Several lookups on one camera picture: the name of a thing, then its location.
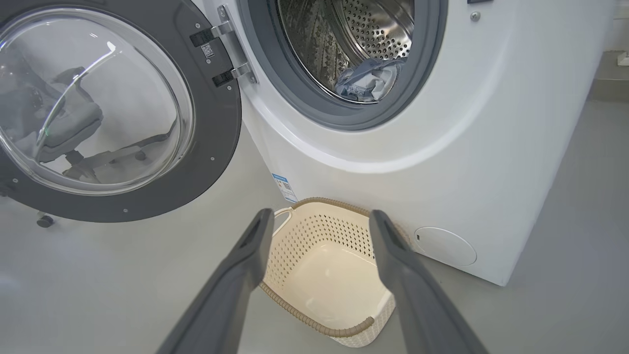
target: plastic basket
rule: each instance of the plastic basket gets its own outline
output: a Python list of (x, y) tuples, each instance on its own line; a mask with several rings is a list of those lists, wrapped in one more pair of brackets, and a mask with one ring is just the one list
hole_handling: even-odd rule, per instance
[(378, 277), (368, 211), (310, 198), (275, 216), (285, 213), (260, 287), (318, 332), (353, 348), (368, 345), (395, 308)]

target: basket handle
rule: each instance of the basket handle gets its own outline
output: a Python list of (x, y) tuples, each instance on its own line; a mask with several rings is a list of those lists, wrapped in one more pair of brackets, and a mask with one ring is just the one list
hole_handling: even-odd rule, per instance
[(278, 216), (282, 215), (282, 214), (288, 214), (288, 217), (286, 218), (286, 220), (284, 220), (284, 222), (282, 223), (282, 225), (280, 225), (277, 230), (275, 230), (273, 232), (273, 236), (275, 236), (275, 234), (277, 234), (283, 227), (284, 225), (286, 225), (286, 223), (288, 223), (288, 221), (291, 219), (292, 214), (295, 212), (295, 209), (293, 209), (292, 207), (288, 207), (288, 208), (282, 208), (278, 211), (275, 212), (275, 218), (277, 219)]

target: white washing machine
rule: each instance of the white washing machine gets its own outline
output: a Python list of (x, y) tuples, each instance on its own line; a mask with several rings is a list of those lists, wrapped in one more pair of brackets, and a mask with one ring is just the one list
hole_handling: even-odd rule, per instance
[(159, 215), (218, 179), (242, 118), (287, 200), (382, 209), (418, 253), (505, 285), (612, 5), (3, 1), (0, 191), (77, 220)]

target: floor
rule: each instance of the floor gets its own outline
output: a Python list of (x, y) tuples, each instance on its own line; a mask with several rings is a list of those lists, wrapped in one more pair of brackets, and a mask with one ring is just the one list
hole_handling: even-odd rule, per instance
[[(0, 198), (0, 352), (153, 353), (259, 208), (285, 205), (245, 132), (217, 184), (128, 224), (60, 220)], [(510, 283), (421, 257), (491, 353), (628, 353), (629, 105), (588, 102)], [(256, 290), (240, 353), (404, 353), (397, 312), (353, 350)]]

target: clothes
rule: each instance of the clothes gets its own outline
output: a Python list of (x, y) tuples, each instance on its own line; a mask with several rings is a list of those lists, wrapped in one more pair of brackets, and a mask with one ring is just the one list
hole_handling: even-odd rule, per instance
[(359, 102), (380, 101), (389, 93), (402, 71), (406, 58), (369, 58), (341, 73), (335, 91), (341, 97)]

